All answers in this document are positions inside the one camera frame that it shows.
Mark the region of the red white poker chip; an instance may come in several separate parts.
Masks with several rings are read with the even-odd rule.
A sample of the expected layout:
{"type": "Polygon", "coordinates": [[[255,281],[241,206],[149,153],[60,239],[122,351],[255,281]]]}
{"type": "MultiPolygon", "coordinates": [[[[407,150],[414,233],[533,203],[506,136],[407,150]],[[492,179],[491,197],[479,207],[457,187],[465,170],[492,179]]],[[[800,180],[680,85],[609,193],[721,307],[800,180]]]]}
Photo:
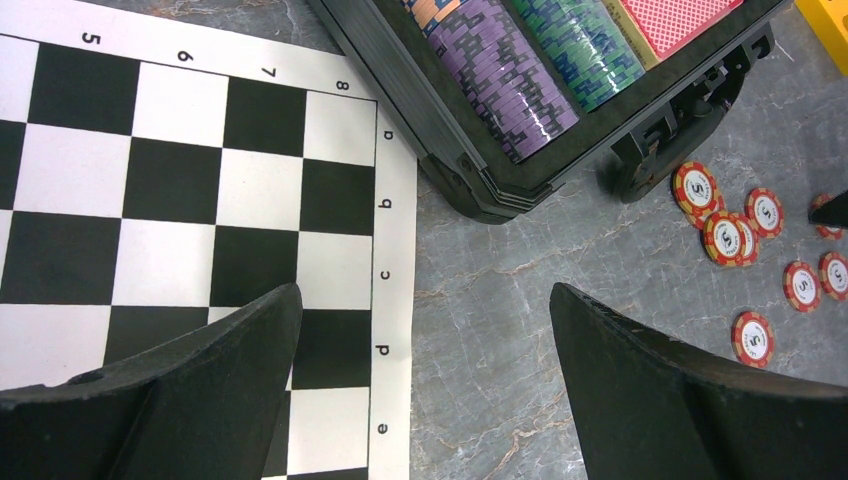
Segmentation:
{"type": "Polygon", "coordinates": [[[847,300],[847,259],[840,253],[823,254],[818,264],[822,289],[837,301],[847,300]]]}
{"type": "Polygon", "coordinates": [[[746,197],[745,213],[761,238],[776,238],[783,231],[784,209],[770,189],[752,189],[746,197]]]}
{"type": "Polygon", "coordinates": [[[671,191],[687,221],[699,230],[709,215],[726,207],[715,176],[699,162],[687,161],[677,168],[671,191]]]}
{"type": "Polygon", "coordinates": [[[821,301],[816,273],[803,261],[790,262],[783,272],[783,292],[790,305],[802,313],[813,312],[821,301]]]}
{"type": "Polygon", "coordinates": [[[707,255],[721,266],[739,266],[747,241],[736,219],[726,210],[707,216],[702,229],[707,255]]]}
{"type": "MultiPolygon", "coordinates": [[[[822,193],[822,194],[817,195],[812,200],[810,211],[817,209],[818,207],[820,207],[821,205],[823,205],[824,203],[826,203],[830,199],[831,199],[831,196],[827,193],[822,193]]],[[[841,229],[841,228],[829,227],[829,226],[824,226],[824,225],[820,225],[820,224],[816,224],[815,229],[816,229],[816,231],[817,231],[817,233],[819,234],[820,237],[825,238],[825,239],[830,239],[830,240],[840,240],[840,239],[842,239],[843,236],[844,236],[844,232],[845,232],[845,230],[841,229]]]]}
{"type": "Polygon", "coordinates": [[[736,317],[731,327],[731,342],[740,363],[761,369],[770,363],[776,346],[769,321],[753,311],[742,312],[736,317]]]}
{"type": "Polygon", "coordinates": [[[745,239],[745,247],[739,257],[738,265],[753,265],[758,260],[760,253],[758,234],[755,231],[753,223],[746,215],[732,212],[731,216],[736,221],[745,239]]]}

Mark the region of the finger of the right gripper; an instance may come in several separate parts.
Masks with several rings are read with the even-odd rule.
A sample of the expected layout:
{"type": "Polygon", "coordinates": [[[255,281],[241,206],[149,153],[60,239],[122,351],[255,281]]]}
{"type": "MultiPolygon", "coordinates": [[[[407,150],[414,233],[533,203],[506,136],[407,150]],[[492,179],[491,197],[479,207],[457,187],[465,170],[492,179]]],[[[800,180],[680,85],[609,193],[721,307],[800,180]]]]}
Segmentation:
{"type": "Polygon", "coordinates": [[[836,196],[816,196],[808,211],[808,221],[827,228],[847,228],[847,191],[836,196]]]}

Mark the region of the purple poker chip roll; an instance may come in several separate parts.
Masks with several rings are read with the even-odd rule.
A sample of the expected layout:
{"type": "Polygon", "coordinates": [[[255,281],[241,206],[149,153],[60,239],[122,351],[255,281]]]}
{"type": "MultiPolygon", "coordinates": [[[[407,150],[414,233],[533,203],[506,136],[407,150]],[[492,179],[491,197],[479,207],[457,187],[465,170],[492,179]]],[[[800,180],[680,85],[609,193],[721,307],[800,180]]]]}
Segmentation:
{"type": "Polygon", "coordinates": [[[425,37],[509,160],[520,164],[579,117],[500,1],[465,1],[425,37]]]}

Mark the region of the black poker carrying case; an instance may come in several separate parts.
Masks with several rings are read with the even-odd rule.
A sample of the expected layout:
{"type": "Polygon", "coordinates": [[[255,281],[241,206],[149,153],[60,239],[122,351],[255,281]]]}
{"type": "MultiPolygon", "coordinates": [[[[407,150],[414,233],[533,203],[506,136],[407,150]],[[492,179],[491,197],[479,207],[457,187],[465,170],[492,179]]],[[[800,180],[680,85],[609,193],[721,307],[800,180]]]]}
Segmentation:
{"type": "Polygon", "coordinates": [[[776,1],[733,1],[655,67],[601,1],[316,1],[418,162],[459,213],[502,224],[612,151],[643,198],[720,125],[774,45],[776,1]]]}

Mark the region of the pink brown chip roll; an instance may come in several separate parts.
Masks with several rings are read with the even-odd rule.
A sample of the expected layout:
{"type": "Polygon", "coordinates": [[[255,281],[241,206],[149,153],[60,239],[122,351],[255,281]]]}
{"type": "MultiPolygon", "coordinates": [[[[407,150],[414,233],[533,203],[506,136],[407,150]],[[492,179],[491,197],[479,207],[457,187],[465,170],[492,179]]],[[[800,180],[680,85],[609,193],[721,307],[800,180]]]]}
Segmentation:
{"type": "Polygon", "coordinates": [[[446,17],[448,17],[464,3],[465,0],[400,1],[402,7],[419,26],[422,34],[425,37],[428,37],[446,17]]]}

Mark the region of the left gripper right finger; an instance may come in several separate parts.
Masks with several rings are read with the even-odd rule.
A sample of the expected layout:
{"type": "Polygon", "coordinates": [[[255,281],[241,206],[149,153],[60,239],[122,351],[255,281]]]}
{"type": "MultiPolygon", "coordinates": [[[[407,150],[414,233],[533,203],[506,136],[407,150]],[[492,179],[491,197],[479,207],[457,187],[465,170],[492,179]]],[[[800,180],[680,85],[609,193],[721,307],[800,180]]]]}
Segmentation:
{"type": "Polygon", "coordinates": [[[843,479],[847,390],[716,356],[553,286],[550,315],[592,479],[843,479]]]}

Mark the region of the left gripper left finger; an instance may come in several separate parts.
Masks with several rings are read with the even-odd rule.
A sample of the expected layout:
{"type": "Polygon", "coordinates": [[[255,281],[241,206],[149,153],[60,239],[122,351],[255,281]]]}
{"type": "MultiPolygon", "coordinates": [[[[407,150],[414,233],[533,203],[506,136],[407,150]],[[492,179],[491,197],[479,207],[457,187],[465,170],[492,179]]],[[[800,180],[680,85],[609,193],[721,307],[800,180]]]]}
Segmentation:
{"type": "Polygon", "coordinates": [[[258,479],[302,322],[297,285],[160,346],[1,394],[5,479],[258,479]]]}

